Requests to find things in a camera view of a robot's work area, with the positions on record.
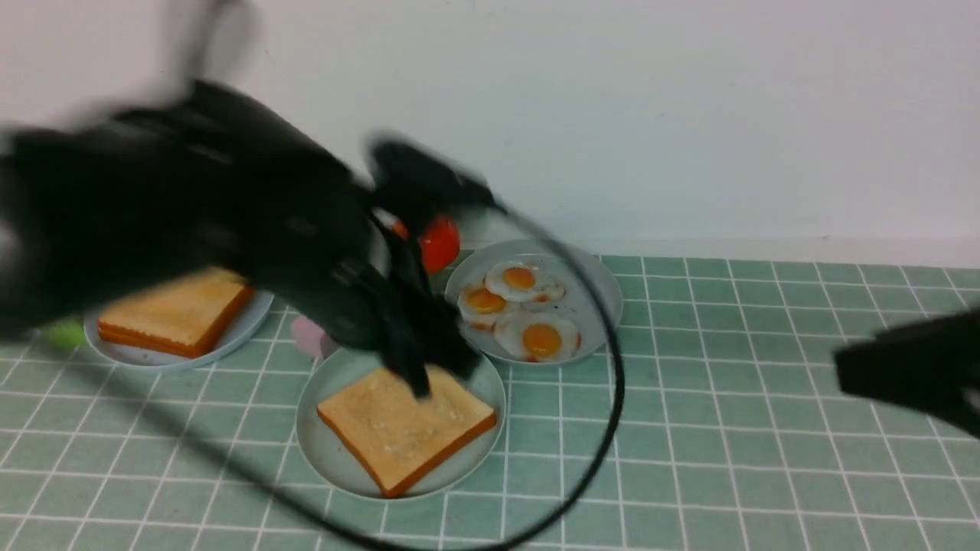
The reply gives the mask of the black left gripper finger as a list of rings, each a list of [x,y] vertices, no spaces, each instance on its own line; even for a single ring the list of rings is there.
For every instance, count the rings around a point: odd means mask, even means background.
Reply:
[[[428,367],[438,367],[469,381],[481,354],[462,334],[461,315],[440,295],[383,292],[379,316],[384,341],[379,349],[383,366],[405,381],[416,399],[432,394]]]

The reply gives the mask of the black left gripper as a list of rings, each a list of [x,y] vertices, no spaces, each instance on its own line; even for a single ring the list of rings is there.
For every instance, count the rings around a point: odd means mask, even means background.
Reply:
[[[372,255],[374,198],[269,109],[196,83],[160,106],[2,133],[2,339],[218,266],[339,343],[417,349]]]

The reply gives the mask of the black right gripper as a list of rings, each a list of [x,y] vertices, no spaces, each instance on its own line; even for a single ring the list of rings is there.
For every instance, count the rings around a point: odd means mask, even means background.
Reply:
[[[934,416],[979,435],[979,311],[882,329],[833,353],[846,395]]]

